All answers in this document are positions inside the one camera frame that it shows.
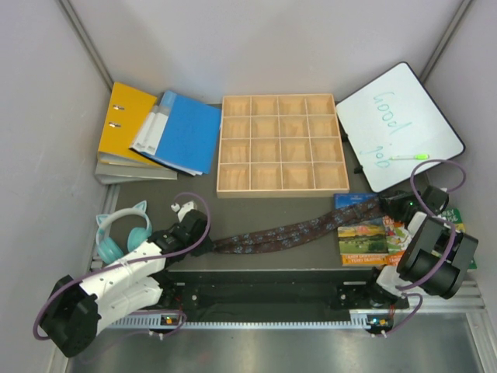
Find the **brown floral necktie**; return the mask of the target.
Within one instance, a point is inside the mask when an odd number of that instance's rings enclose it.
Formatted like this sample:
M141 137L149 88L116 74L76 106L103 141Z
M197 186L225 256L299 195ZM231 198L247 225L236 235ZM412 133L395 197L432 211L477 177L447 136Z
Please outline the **brown floral necktie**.
M342 226L383 216L380 198L372 197L311 220L217 240L214 252L243 255L274 253L313 242Z

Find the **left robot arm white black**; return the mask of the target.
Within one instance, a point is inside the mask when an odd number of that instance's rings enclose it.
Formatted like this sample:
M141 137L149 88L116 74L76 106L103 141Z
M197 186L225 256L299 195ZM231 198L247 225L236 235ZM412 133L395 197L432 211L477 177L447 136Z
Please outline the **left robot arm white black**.
M210 245L210 210L197 207L200 200L194 195L189 202L174 203L171 209L177 221L161 231L153 230L146 201L97 215L96 245L105 267L77 279L62 277L35 318L34 338L50 340L65 357L74 357L116 321L146 307L171 306L175 288L154 276L170 260ZM107 232L112 223L128 216L143 218L145 225L130 231L123 252Z

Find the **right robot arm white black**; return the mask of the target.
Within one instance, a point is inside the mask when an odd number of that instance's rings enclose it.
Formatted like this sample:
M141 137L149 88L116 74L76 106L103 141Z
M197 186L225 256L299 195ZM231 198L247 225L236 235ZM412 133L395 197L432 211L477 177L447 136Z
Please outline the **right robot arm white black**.
M380 197L390 218L405 223L411 241L398 264L374 271L362 289L371 307L388 307L402 297L402 290L419 287L432 296L452 298L462 285L478 240L440 216L448 205L445 190L428 186L420 199L398 191Z

